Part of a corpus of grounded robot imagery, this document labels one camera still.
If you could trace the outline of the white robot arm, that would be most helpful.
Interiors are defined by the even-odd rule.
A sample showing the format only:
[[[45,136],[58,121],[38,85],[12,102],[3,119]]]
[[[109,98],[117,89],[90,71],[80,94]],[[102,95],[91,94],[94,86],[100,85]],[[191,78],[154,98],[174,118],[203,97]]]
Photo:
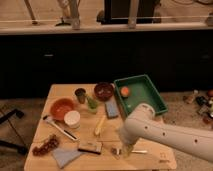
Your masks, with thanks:
[[[131,112],[118,130],[125,150],[132,150],[144,138],[213,163],[213,131],[169,125],[154,118],[154,108],[146,103]]]

